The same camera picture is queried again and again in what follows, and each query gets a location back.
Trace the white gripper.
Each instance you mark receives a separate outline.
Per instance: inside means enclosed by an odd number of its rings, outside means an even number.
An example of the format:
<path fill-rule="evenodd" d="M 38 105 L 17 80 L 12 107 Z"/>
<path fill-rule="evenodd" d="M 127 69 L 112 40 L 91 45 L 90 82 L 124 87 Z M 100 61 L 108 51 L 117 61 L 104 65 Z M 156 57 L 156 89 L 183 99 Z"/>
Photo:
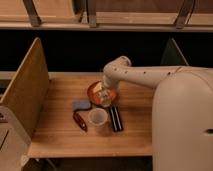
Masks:
<path fill-rule="evenodd" d="M 98 83 L 98 97 L 102 107 L 106 108 L 111 105 L 110 91 L 102 87 L 102 83 Z"/>

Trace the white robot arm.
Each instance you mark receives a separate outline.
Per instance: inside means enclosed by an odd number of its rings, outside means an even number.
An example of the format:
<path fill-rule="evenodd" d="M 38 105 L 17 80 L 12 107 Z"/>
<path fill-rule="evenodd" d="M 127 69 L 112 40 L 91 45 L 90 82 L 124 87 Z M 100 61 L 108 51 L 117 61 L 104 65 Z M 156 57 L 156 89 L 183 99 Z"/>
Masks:
<path fill-rule="evenodd" d="M 103 73 L 106 88 L 126 81 L 155 89 L 153 171 L 213 171 L 213 68 L 133 67 L 121 56 Z"/>

